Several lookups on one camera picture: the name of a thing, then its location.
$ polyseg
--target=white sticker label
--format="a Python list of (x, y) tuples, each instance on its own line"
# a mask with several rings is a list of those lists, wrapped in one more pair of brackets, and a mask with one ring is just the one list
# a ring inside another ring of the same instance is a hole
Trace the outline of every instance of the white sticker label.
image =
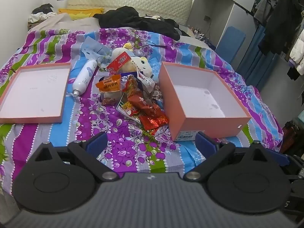
[(195, 140), (195, 136), (199, 131), (180, 131), (175, 141)]

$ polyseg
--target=white plush toy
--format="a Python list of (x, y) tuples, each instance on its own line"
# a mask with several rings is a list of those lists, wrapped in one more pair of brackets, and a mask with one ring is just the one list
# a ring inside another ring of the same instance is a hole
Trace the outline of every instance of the white plush toy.
[(123, 48), (116, 48), (112, 52), (111, 61), (114, 61), (121, 53), (127, 52), (131, 57), (132, 61), (129, 61), (124, 66), (121, 67), (123, 73), (136, 72), (137, 70), (142, 71), (146, 77), (151, 77), (153, 72), (148, 59), (145, 57), (135, 56), (132, 50), (132, 45), (126, 43)]

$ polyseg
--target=ribbed gray surface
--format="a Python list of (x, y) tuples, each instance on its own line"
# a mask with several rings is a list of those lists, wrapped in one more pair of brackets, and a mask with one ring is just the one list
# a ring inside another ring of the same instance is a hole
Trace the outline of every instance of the ribbed gray surface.
[(229, 212), (215, 204), (200, 184), (185, 182), (177, 173), (126, 173), (117, 182), (103, 183), (80, 208), (59, 215), (22, 211), (6, 227), (292, 228), (295, 224), (281, 212), (254, 217)]

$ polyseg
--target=red packet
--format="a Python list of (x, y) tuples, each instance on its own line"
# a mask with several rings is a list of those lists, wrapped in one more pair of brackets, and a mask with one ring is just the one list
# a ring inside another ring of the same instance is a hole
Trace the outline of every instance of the red packet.
[(107, 66), (107, 70), (111, 74), (117, 74), (118, 70), (130, 60), (131, 60), (131, 57), (128, 55), (128, 53), (123, 52), (113, 62), (111, 62)]

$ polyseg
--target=white jacket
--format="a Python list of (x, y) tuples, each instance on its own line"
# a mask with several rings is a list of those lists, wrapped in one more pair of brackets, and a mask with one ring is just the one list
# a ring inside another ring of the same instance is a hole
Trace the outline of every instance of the white jacket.
[(304, 74), (304, 30), (290, 53), (290, 58), (297, 64), (296, 68), (300, 75)]

